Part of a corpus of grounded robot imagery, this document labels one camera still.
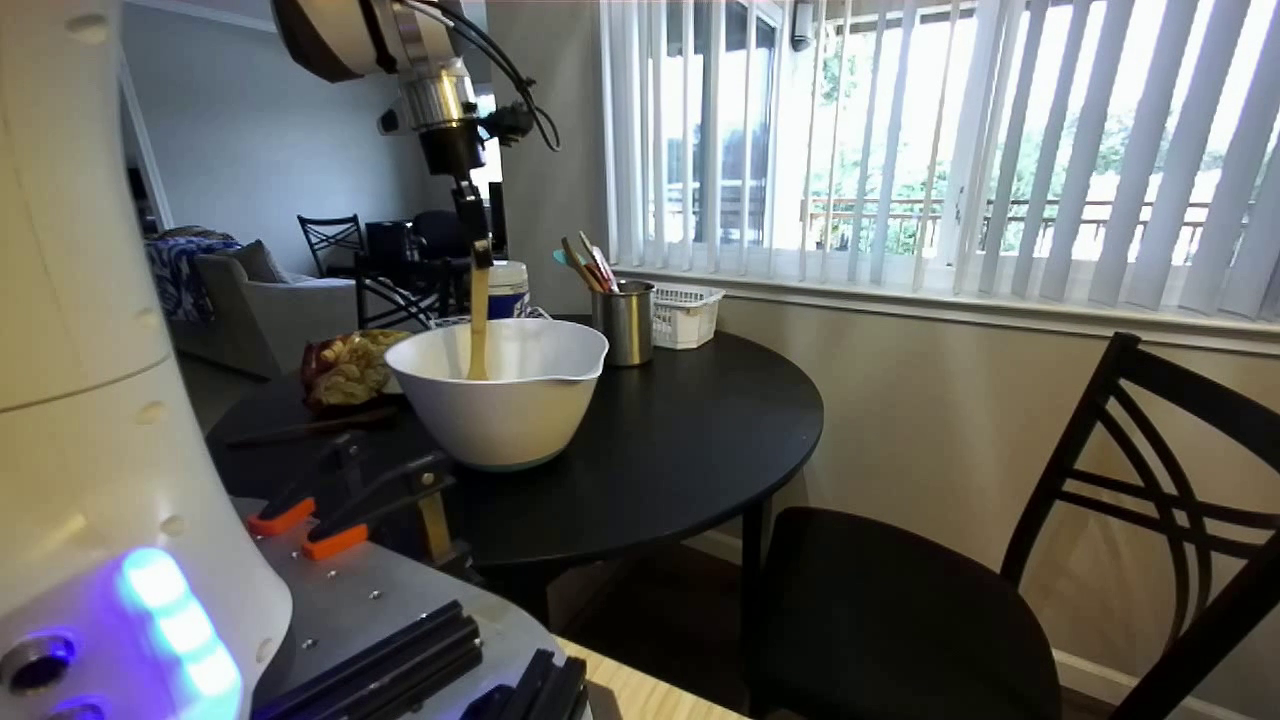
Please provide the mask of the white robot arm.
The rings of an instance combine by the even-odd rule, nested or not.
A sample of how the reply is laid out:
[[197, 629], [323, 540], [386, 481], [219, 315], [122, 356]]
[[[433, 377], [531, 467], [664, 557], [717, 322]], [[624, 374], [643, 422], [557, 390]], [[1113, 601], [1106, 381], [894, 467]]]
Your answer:
[[292, 594], [193, 416], [116, 67], [122, 0], [0, 0], [0, 720], [247, 720]]

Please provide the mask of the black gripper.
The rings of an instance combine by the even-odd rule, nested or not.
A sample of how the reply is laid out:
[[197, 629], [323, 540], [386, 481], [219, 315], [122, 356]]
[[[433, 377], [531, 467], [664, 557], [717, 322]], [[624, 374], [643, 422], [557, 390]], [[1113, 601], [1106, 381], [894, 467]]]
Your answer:
[[476, 122], [424, 125], [421, 150], [433, 177], [460, 177], [451, 185], [460, 236], [468, 242], [474, 257], [487, 253], [493, 249], [487, 210], [479, 190], [468, 180], [468, 174], [486, 163], [486, 128]]

